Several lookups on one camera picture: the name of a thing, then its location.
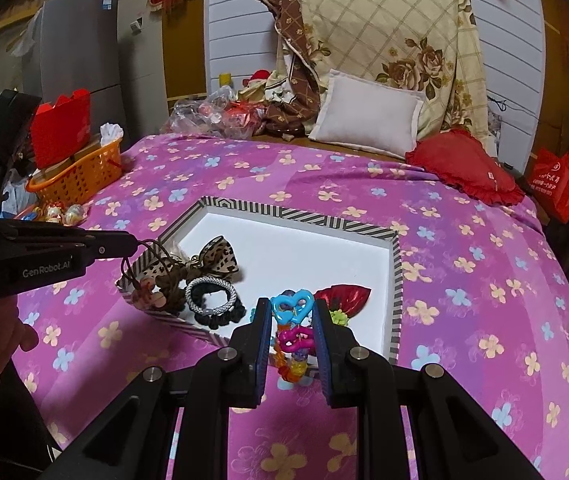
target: red paper bag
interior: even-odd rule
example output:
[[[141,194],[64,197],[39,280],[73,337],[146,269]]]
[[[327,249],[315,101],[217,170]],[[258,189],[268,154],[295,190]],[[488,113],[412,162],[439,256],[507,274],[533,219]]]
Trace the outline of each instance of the red paper bag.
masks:
[[[556,156],[541,149],[529,184],[545,211],[566,224],[569,221],[569,153]]]
[[[36,166],[62,162],[84,148],[89,140],[90,93],[76,90],[71,98],[58,97],[55,105],[40,105],[31,125],[31,144]]]

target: floral quilt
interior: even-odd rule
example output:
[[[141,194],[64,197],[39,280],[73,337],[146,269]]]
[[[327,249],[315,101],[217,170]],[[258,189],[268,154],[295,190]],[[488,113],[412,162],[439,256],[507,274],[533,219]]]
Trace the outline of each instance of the floral quilt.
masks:
[[[391,226],[404,271],[399,364],[440,363],[544,478],[569,478],[569,286],[529,199],[489,207],[420,168],[282,144],[150,136],[128,153],[135,169],[94,197],[86,228],[152,237],[204,195]],[[20,295],[41,341],[14,361],[62,446],[144,368],[214,349],[126,304],[119,274],[118,261],[96,262]],[[354,479],[356,412],[330,410],[318,381],[281,388],[270,367],[261,406],[231,411],[229,479]],[[409,461],[415,478],[411,449]]]
[[[425,94],[418,140],[468,129],[496,156],[471,0],[299,0],[321,89],[329,70]]]

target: bed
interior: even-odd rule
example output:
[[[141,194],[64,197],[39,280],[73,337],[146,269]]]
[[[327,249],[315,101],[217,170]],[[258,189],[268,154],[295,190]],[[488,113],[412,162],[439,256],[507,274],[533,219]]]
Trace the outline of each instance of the bed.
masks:
[[[528,198],[489,207],[420,168],[295,145],[167,135],[128,154],[133,171],[94,197],[85,228],[154,237],[205,195],[394,228],[399,364],[439,362],[547,480],[569,478],[569,285]],[[63,447],[144,368],[186,367],[213,350],[126,304],[119,274],[118,261],[100,261],[20,296],[41,341],[14,361]],[[355,435],[355,412],[330,410],[318,381],[282,390],[269,368],[261,406],[232,410],[229,479],[351,480]]]

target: metal screw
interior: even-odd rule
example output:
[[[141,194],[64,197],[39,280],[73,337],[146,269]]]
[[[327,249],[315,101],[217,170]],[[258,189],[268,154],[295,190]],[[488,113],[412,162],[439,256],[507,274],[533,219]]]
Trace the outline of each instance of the metal screw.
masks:
[[[162,369],[157,366],[151,366],[142,372],[142,378],[149,383],[153,383],[162,377]]]
[[[354,346],[349,354],[357,361],[362,361],[362,359],[367,359],[369,357],[369,350],[362,346]]]
[[[439,379],[445,374],[445,369],[435,363],[430,363],[425,366],[425,372],[429,377]]]
[[[232,359],[235,359],[237,355],[238,351],[230,346],[226,346],[218,350],[218,357],[223,361],[231,361]]]

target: human hand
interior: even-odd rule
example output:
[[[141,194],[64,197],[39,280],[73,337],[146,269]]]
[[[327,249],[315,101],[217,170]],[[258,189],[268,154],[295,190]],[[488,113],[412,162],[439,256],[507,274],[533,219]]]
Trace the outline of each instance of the human hand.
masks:
[[[18,297],[0,298],[0,373],[7,366],[18,346],[25,352],[34,349],[39,341],[33,327],[18,317]]]

